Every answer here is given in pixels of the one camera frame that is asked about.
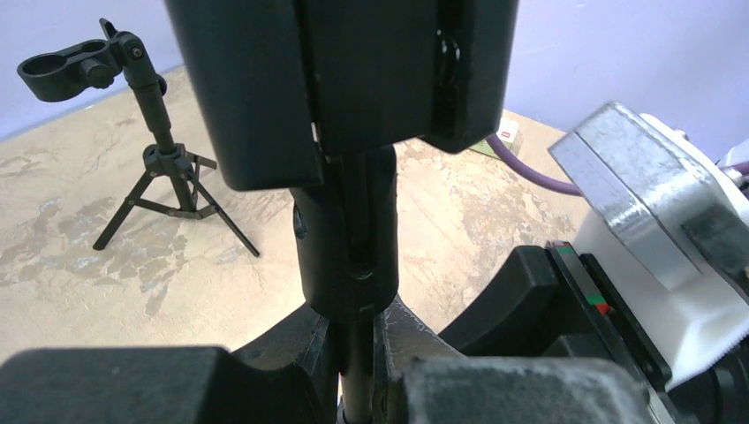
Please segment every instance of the metal rod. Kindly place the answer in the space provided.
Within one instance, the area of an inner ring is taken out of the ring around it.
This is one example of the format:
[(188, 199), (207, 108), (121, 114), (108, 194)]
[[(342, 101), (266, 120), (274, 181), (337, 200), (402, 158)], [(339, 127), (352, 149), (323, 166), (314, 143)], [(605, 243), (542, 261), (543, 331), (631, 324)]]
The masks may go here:
[(187, 180), (181, 177), (169, 177), (169, 180), (171, 181), (171, 186), (174, 187), (174, 194), (177, 196), (177, 201), (179, 201), (179, 210), (194, 212), (195, 201), (193, 199), (193, 192), (190, 190), (190, 186), (187, 185)]
[[(133, 74), (138, 76), (138, 73), (134, 72), (128, 72), (127, 76), (130, 76), (131, 80), (133, 80)], [(169, 113), (167, 113), (166, 105), (163, 102), (158, 82), (151, 83), (145, 87), (131, 86), (131, 88), (135, 94), (135, 100), (138, 101), (140, 113), (146, 120), (146, 126), (154, 134), (159, 152), (164, 155), (174, 153), (177, 148), (170, 132), (171, 121), (169, 120)]]
[(135, 183), (132, 190), (130, 191), (130, 194), (125, 197), (125, 200), (122, 202), (122, 206), (119, 207), (110, 222), (107, 223), (107, 226), (104, 228), (104, 231), (102, 231), (102, 234), (94, 242), (94, 250), (104, 250), (104, 247), (106, 247), (110, 242), (112, 236), (114, 236), (119, 229), (119, 226), (122, 225), (122, 223), (125, 221), (125, 218), (127, 218), (127, 215), (130, 214), (130, 211), (135, 206), (136, 200), (140, 199), (140, 196), (142, 196), (143, 193), (146, 192), (148, 186), (150, 186), (151, 181), (153, 180), (154, 178), (151, 176), (150, 172), (143, 172), (143, 175), (141, 175), (138, 182)]
[(346, 424), (372, 422), (375, 394), (375, 324), (351, 322), (336, 324), (342, 355), (341, 386)]

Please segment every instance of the black tripod stand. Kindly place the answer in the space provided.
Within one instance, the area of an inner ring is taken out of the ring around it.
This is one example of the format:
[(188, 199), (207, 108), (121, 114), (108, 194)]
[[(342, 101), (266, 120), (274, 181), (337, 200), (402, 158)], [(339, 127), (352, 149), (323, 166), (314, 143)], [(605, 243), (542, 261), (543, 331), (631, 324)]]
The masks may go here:
[[(123, 72), (140, 106), (148, 130), (156, 144), (146, 147), (143, 162), (146, 170), (125, 197), (94, 243), (94, 250), (103, 250), (122, 225), (130, 211), (138, 206), (166, 216), (203, 219), (218, 214), (255, 256), (260, 252), (232, 222), (226, 212), (200, 182), (200, 167), (216, 169), (216, 162), (185, 150), (172, 139), (171, 122), (163, 102), (166, 81), (156, 73), (142, 40), (129, 32), (118, 31), (106, 19), (100, 19), (107, 41), (91, 40), (57, 53), (32, 57), (19, 66), (19, 75), (34, 94), (45, 102), (59, 102), (78, 95), (87, 87), (106, 88)], [(179, 201), (179, 208), (142, 199), (155, 178), (168, 177)], [(198, 195), (207, 206), (198, 208)]]

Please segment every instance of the tripod leg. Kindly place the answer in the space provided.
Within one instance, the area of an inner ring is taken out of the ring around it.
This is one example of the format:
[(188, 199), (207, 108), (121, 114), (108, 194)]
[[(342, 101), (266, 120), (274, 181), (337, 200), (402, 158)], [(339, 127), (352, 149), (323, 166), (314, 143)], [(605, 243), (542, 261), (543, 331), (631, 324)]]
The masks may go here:
[(166, 216), (173, 216), (173, 214), (181, 212), (179, 210), (175, 210), (174, 208), (162, 205), (161, 203), (156, 203), (155, 201), (147, 201), (146, 199), (135, 199), (135, 205), (133, 206), (152, 210)]
[(171, 186), (174, 187), (174, 194), (177, 196), (177, 201), (179, 202), (179, 210), (183, 212), (195, 212), (193, 193), (190, 191), (187, 181), (180, 177), (169, 177), (169, 180), (171, 180)]
[(138, 182), (135, 183), (135, 186), (130, 191), (130, 194), (125, 197), (125, 200), (122, 202), (122, 206), (119, 207), (115, 215), (110, 220), (110, 223), (108, 223), (106, 228), (104, 228), (104, 231), (102, 231), (102, 235), (99, 236), (99, 238), (94, 243), (94, 250), (104, 250), (104, 247), (106, 247), (110, 242), (110, 239), (115, 235), (115, 232), (117, 232), (119, 226), (122, 225), (122, 222), (124, 222), (125, 218), (127, 218), (127, 214), (129, 214), (132, 208), (135, 207), (135, 203), (140, 200), (140, 196), (142, 196), (143, 193), (146, 192), (146, 189), (153, 180), (154, 178), (151, 177), (148, 170), (143, 172), (143, 175), (140, 177)]
[(195, 163), (195, 164), (203, 165), (206, 168), (210, 168), (211, 170), (216, 169), (216, 167), (218, 166), (218, 164), (216, 163), (216, 161), (212, 161), (212, 160), (208, 159), (207, 157), (198, 156), (195, 153), (185, 152), (185, 157), (190, 162)]
[[(200, 181), (200, 162), (195, 162), (195, 172), (193, 174), (193, 181)], [(193, 183), (193, 204), (197, 208), (198, 206), (198, 186)]]
[(231, 218), (229, 218), (229, 216), (226, 215), (226, 212), (224, 212), (221, 206), (218, 205), (218, 203), (216, 202), (216, 199), (214, 199), (213, 196), (210, 195), (208, 190), (206, 190), (206, 187), (203, 186), (203, 184), (201, 184), (200, 181), (198, 181), (197, 179), (190, 178), (190, 180), (193, 182), (193, 186), (198, 189), (198, 192), (200, 192), (200, 195), (202, 195), (203, 198), (205, 198), (208, 204), (211, 205), (216, 211), (216, 213), (221, 217), (221, 219), (223, 219), (223, 221), (229, 227), (231, 232), (233, 232), (234, 235), (237, 236), (239, 241), (241, 241), (242, 244), (245, 245), (247, 250), (249, 250), (250, 253), (253, 254), (254, 257), (259, 258), (260, 251), (258, 251), (257, 248), (253, 246), (249, 238), (247, 238), (245, 234), (242, 233), (242, 230), (240, 230), (239, 227), (231, 220)]

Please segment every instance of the black base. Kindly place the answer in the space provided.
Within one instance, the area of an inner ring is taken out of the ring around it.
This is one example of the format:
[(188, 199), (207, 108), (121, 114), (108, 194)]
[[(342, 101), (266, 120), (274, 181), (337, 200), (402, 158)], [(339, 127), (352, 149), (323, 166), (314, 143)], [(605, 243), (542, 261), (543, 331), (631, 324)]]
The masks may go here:
[[(231, 218), (226, 215), (226, 212), (200, 182), (200, 167), (204, 166), (215, 170), (215, 161), (187, 152), (185, 146), (182, 144), (177, 144), (175, 151), (168, 154), (160, 152), (156, 145), (148, 146), (143, 152), (143, 161), (146, 164), (146, 170), (138, 182), (135, 183), (130, 193), (125, 197), (122, 206), (119, 207), (106, 228), (104, 228), (102, 235), (94, 243), (94, 250), (103, 250), (115, 235), (120, 225), (125, 221), (127, 215), (130, 214), (130, 211), (138, 206), (166, 216), (184, 219), (203, 219), (217, 214), (254, 257), (257, 258), (260, 256), (257, 248), (253, 246), (252, 242), (242, 233)], [(159, 177), (169, 177), (171, 179), (175, 194), (179, 199), (179, 209), (170, 208), (160, 203), (141, 198), (151, 182)], [(188, 182), (193, 185), (191, 193), (187, 187)], [(206, 207), (197, 208), (198, 194), (208, 203)]]
[[(491, 284), (505, 290), (481, 296), (495, 308), (532, 308), (538, 297), (503, 297), (523, 286), (566, 286), (558, 270), (548, 251), (519, 247)], [(469, 307), (453, 324), (480, 322), (479, 312), (486, 310)], [(533, 344), (506, 331), (511, 338), (487, 345)], [(0, 422), (350, 424), (337, 405), (346, 343), (334, 322), (305, 304), (232, 354), (211, 347), (22, 352), (0, 367)], [(373, 424), (651, 422), (645, 399), (613, 360), (468, 358), (400, 298), (375, 317), (373, 345)]]

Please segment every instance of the beige marbled floor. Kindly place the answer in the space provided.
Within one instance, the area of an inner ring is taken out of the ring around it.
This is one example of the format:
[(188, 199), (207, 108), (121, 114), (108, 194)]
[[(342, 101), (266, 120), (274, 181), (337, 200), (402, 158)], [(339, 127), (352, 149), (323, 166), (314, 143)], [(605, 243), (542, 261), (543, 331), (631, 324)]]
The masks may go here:
[[(175, 139), (213, 157), (186, 75), (167, 80)], [(508, 115), (521, 124), (521, 158), (561, 177), (546, 153), (560, 132)], [(304, 301), (291, 196), (234, 193), (218, 172), (203, 181), (260, 259), (218, 217), (183, 221), (137, 209), (105, 251), (91, 249), (141, 174), (149, 136), (122, 93), (0, 143), (0, 360), (42, 345), (236, 348)], [(400, 293), (436, 330), (513, 246), (570, 238), (586, 210), (474, 152), (446, 155), (418, 141), (397, 151)], [(175, 202), (164, 181), (147, 196)]]

